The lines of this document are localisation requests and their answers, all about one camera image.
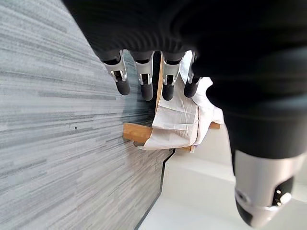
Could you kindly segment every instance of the black fingertip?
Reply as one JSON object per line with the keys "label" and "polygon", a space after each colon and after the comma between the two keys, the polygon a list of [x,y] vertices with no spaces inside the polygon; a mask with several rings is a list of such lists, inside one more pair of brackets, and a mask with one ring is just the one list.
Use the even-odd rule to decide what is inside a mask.
{"label": "black fingertip", "polygon": [[162,96],[166,101],[171,100],[174,96],[174,85],[163,85]]}
{"label": "black fingertip", "polygon": [[142,97],[146,101],[150,101],[154,96],[153,85],[152,84],[141,85],[141,93],[142,93]]}
{"label": "black fingertip", "polygon": [[128,95],[130,93],[130,86],[128,78],[125,81],[118,80],[116,82],[117,90],[121,95]]}
{"label": "black fingertip", "polygon": [[198,85],[195,83],[190,84],[188,81],[184,87],[184,95],[188,98],[196,94]]}

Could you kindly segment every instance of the gray carpet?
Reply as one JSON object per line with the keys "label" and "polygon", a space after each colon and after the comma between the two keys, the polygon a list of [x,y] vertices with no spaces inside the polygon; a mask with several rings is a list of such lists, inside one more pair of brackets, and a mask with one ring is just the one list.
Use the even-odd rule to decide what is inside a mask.
{"label": "gray carpet", "polygon": [[168,150],[137,150],[149,125],[125,54],[121,96],[59,0],[0,1],[0,229],[129,230],[157,196]]}

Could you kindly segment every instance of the wooden stand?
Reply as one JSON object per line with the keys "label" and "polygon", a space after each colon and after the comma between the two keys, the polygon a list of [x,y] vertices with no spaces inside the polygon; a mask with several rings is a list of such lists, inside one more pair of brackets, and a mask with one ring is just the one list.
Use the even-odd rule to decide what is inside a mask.
{"label": "wooden stand", "polygon": [[[157,112],[158,104],[161,98],[162,86],[163,86],[163,68],[162,68],[162,57],[161,57],[155,112]],[[123,125],[124,125],[123,138],[128,140],[133,140],[140,144],[145,144],[145,142],[149,139],[153,131],[152,127],[142,126],[134,123],[124,123]],[[219,129],[220,124],[211,122],[209,128]],[[192,145],[184,148],[188,149],[190,152],[193,152],[195,147]]]}

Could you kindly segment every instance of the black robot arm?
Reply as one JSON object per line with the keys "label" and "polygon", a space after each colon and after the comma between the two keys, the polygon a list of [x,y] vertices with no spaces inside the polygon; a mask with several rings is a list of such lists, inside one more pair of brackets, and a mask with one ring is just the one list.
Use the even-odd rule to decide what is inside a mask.
{"label": "black robot arm", "polygon": [[289,201],[307,150],[305,0],[63,2],[121,94],[129,93],[121,50],[131,51],[146,100],[153,51],[163,53],[170,100],[180,61],[193,50],[185,95],[211,77],[207,96],[224,113],[242,219],[263,226]]}

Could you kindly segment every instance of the wooden block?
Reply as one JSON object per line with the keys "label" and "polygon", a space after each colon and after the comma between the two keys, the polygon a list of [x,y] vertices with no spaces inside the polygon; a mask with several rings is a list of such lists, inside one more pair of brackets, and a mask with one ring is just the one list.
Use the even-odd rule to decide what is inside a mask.
{"label": "wooden block", "polygon": [[124,123],[123,125],[123,138],[139,143],[145,143],[153,131],[153,128],[148,126],[142,126],[133,123]]}
{"label": "wooden block", "polygon": [[157,112],[158,104],[159,104],[159,101],[160,101],[160,98],[161,98],[162,87],[163,87],[163,57],[161,55],[159,80],[158,80],[158,90],[157,90],[157,100],[155,102],[155,113]]}
{"label": "wooden block", "polygon": [[211,122],[209,128],[220,129],[221,125],[215,122]]}

